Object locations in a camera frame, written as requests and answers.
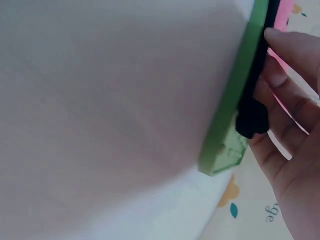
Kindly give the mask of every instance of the green edge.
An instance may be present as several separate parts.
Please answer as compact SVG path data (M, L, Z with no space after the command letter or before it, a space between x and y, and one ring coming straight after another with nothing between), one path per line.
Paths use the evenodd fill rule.
M213 176L239 165L247 140L235 130L237 105L246 85L267 16L269 0L256 0L224 95L202 145L199 171Z

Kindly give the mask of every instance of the pink object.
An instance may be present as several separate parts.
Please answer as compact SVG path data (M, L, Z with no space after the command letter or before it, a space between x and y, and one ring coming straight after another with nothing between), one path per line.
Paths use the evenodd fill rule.
M280 31L287 31L287 23L294 7L294 0L281 0L278 13L275 18L274 28L279 29ZM268 50L269 54L275 57L278 62L281 64L284 70L288 69L288 65L274 53L271 49Z

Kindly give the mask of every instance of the fingernail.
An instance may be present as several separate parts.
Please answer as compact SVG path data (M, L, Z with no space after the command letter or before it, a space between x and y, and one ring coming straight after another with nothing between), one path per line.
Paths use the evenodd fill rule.
M281 33L280 30L275 29L275 28L268 27L268 28L264 31L264 37L265 37L266 39L272 39L272 38L277 37L280 33Z

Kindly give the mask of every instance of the white paper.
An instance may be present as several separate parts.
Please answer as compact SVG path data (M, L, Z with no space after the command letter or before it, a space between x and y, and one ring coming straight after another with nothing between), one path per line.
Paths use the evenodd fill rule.
M1 239L195 238L231 175L197 160L239 1L2 1Z

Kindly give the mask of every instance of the finger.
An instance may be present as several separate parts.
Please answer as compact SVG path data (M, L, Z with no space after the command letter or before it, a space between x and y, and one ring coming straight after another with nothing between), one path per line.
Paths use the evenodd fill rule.
M264 35L272 50L318 93L320 39L304 33L281 32L273 28L268 28Z
M256 84L254 98L266 106L271 131L281 145L294 155L308 135L280 106L263 78Z
M287 75L274 57L267 56L262 75L292 118L310 133L320 117L320 108Z
M274 187L277 176L288 160L280 153L267 133L256 134L249 140L249 145L263 173Z

